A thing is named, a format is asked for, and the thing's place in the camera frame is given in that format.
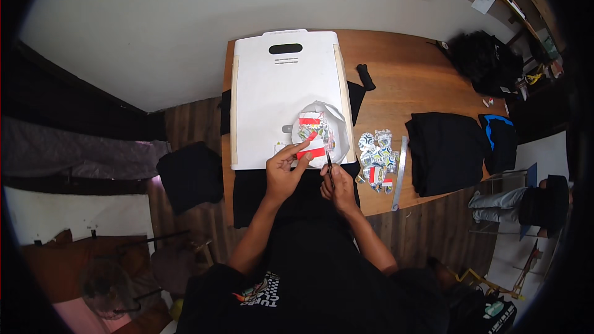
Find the scissors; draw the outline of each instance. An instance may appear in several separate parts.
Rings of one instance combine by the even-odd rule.
[[[326,159],[328,159],[328,175],[330,175],[330,182],[332,184],[332,189],[334,189],[334,179],[332,179],[332,160],[330,160],[330,152],[326,151]]]

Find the white box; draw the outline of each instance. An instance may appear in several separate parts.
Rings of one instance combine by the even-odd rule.
[[[266,160],[291,141],[301,109],[314,101],[344,115],[356,161],[345,66],[332,31],[288,30],[235,42],[231,82],[231,168],[264,169]]]

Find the hand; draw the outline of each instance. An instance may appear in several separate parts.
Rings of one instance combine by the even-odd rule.
[[[298,145],[287,145],[275,156],[266,161],[266,198],[280,205],[295,191],[301,175],[312,159],[311,152],[306,153],[297,167],[291,171],[291,164],[297,160],[295,156],[302,149],[309,146],[309,141]]]
[[[355,201],[355,185],[353,178],[340,167],[340,165],[333,164],[332,179],[334,180],[334,189],[330,181],[330,174],[328,173],[328,165],[324,165],[320,171],[320,175],[324,177],[324,181],[320,186],[322,197],[326,200],[331,200],[336,206],[336,210],[343,216],[352,212],[361,212]]]

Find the white plastic bag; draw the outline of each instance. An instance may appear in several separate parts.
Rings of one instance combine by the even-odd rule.
[[[323,117],[325,122],[327,123],[328,134],[324,132],[324,134],[318,135],[310,145],[302,151],[309,151],[311,148],[315,147],[318,148],[323,146],[325,149],[328,150],[330,153],[330,159],[334,164],[341,164],[346,157],[347,152],[350,150],[349,146],[349,137],[346,131],[346,122],[345,117],[338,112],[336,107],[326,104],[325,102],[315,101],[312,104],[307,105],[304,107],[299,115],[303,113],[323,113]],[[305,140],[304,127],[302,124],[299,123],[299,115],[295,123],[293,124],[293,130],[291,134],[291,139],[293,143],[301,143]],[[309,130],[317,130],[323,131],[323,127],[318,128],[309,128]],[[318,139],[322,139],[324,142],[319,143],[316,142]],[[327,164],[328,160],[326,155],[314,157],[310,162],[309,166],[314,168],[322,168],[324,164]]]

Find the wooden floor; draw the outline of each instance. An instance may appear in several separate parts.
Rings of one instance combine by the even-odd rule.
[[[174,151],[203,140],[220,154],[219,101],[220,98],[211,98],[166,110],[167,137]],[[483,187],[483,194],[490,193],[490,183],[482,183],[476,189],[480,187]],[[423,266],[427,256],[431,255],[454,271],[472,268],[485,275],[491,264],[496,237],[468,232],[486,225],[476,225],[467,208],[474,191],[461,190],[395,213],[369,216],[368,220],[403,268]],[[226,262],[245,232],[245,229],[227,226],[224,200],[219,204],[204,203],[174,216],[158,178],[149,184],[148,197],[155,236],[188,228],[210,235],[215,262]],[[489,227],[489,231],[496,230],[496,225]]]
[[[204,141],[220,155],[220,98],[197,101],[173,108],[165,112],[167,139],[173,151],[191,143]],[[158,177],[148,185],[153,232],[155,236],[172,234],[191,229],[212,237],[210,245],[215,262],[227,261],[231,251],[243,236],[244,229],[227,226],[225,201],[218,204],[203,203],[175,216]],[[174,240],[164,240],[163,245]]]

